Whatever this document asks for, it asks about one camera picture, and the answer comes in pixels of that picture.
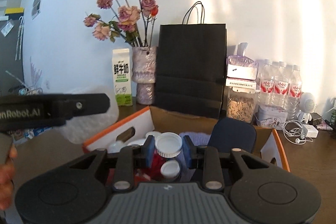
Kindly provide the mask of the person's left hand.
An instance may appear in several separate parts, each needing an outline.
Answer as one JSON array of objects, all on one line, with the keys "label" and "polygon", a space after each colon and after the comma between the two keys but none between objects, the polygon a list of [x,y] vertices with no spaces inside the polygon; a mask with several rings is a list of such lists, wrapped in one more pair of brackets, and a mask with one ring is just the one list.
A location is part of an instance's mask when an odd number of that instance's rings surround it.
[{"label": "person's left hand", "polygon": [[15,175],[14,159],[17,157],[17,150],[12,145],[5,164],[1,164],[0,172],[0,208],[6,210],[11,206],[14,186],[12,180]]}]

